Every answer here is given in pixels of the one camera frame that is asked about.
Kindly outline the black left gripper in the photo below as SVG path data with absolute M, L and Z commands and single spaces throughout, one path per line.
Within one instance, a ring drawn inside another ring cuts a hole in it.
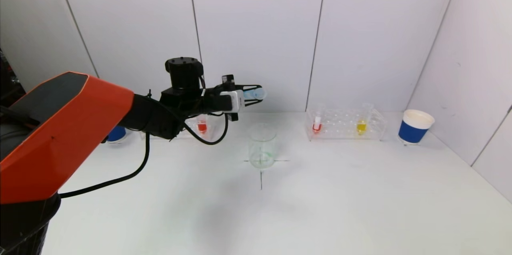
M 234 75 L 228 74 L 222 77 L 221 84 L 206 90 L 206 110 L 212 112 L 223 112 L 227 114 L 231 122 L 238 121 L 239 92 L 261 89 L 259 84 L 235 84 Z M 252 106 L 261 103 L 263 100 L 244 100 L 244 106 Z

